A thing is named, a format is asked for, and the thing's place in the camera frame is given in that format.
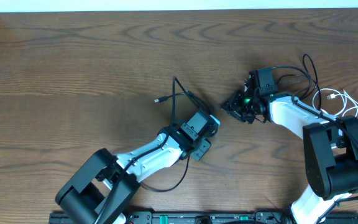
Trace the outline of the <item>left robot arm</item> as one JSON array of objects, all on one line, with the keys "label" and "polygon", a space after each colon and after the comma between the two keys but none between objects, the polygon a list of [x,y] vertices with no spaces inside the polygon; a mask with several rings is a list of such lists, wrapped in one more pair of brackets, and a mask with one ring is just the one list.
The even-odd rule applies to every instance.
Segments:
[{"label": "left robot arm", "polygon": [[213,115],[197,111],[131,152],[113,155],[100,149],[58,191],[55,202],[73,223],[125,223],[123,211],[142,181],[194,152],[205,153],[219,125]]}]

